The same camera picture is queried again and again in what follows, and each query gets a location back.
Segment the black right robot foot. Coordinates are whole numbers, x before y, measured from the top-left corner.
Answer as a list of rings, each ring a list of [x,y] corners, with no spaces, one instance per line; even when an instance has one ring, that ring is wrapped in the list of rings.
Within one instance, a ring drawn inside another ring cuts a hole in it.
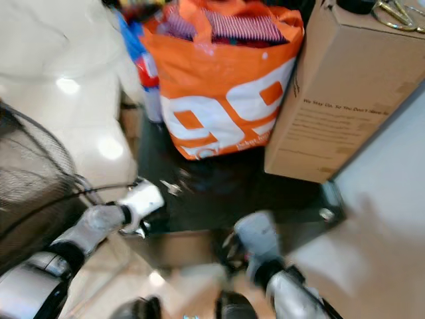
[[[216,319],[258,319],[258,314],[245,296],[239,292],[224,291],[216,298]]]

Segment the dark multicoloured bundle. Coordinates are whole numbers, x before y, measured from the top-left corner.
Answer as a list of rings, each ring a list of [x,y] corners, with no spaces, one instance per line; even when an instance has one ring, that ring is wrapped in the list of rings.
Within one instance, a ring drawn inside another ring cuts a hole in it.
[[[124,17],[142,18],[160,11],[172,0],[101,0],[110,9],[117,9]]]

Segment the black low table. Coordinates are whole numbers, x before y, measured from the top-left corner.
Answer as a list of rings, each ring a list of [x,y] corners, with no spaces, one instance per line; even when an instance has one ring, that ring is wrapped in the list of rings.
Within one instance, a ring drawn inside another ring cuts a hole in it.
[[[151,234],[224,230],[268,210],[280,224],[337,224],[345,218],[336,185],[265,173],[264,148],[188,160],[162,124],[141,122],[137,173],[165,204],[145,218]]]

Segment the red white striped cloth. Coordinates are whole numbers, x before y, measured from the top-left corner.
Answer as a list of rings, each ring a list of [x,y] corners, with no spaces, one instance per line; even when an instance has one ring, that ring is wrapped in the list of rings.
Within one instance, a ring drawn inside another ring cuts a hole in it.
[[[282,36],[273,19],[270,17],[234,17],[221,15],[204,9],[204,14],[209,19],[214,40],[231,39],[237,42],[267,42],[282,45],[288,40]],[[170,35],[180,39],[193,40],[197,30],[179,15],[176,6],[164,8],[164,21]]]

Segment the black round object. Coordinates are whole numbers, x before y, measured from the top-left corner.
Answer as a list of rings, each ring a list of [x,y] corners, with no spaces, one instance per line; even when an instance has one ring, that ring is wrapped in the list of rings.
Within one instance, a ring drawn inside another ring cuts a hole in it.
[[[337,6],[356,15],[368,15],[376,2],[377,0],[337,0]]]

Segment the blue plastic bag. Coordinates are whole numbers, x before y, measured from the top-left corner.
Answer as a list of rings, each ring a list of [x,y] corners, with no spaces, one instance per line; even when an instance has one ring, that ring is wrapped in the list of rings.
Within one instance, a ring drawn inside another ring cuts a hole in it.
[[[143,36],[143,19],[139,18],[137,13],[121,12],[120,10],[114,10],[116,17],[118,18],[119,31],[124,38],[124,45],[127,49],[127,53],[133,63],[139,62],[143,54],[146,53],[143,47],[140,37]]]

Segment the black left robot foot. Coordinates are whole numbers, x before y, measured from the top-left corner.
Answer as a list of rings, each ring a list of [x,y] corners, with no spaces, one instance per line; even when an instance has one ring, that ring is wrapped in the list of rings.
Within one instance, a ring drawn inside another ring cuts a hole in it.
[[[118,306],[109,319],[161,319],[158,297],[136,298]]]

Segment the printed closed cardboard box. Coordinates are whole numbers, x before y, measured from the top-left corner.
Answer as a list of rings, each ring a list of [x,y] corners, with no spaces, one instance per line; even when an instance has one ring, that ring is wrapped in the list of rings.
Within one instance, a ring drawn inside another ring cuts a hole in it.
[[[346,164],[425,80],[425,16],[400,0],[422,31],[402,31],[336,0],[316,0],[266,146],[266,173],[322,183]]]

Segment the orange and white shopping bag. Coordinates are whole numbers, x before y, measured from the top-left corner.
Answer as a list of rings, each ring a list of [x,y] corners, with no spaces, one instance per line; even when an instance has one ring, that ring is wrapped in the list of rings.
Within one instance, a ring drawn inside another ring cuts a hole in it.
[[[279,41],[217,37],[213,17],[268,22]],[[162,119],[188,160],[265,146],[304,38],[298,10],[262,0],[176,0],[142,26]]]

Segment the black mesh fan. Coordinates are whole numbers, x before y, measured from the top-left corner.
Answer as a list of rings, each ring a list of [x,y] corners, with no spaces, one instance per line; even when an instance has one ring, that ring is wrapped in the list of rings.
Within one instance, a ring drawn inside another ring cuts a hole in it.
[[[77,222],[72,158],[54,134],[2,102],[0,109],[0,273],[45,249]]]

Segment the black robot foot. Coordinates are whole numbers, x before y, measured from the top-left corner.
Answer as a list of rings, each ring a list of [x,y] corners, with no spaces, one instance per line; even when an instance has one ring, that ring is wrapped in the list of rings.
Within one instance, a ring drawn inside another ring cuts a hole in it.
[[[216,298],[216,319],[258,319],[258,314],[245,296],[239,292],[224,291]]]
[[[136,298],[118,306],[109,319],[161,319],[158,297]]]

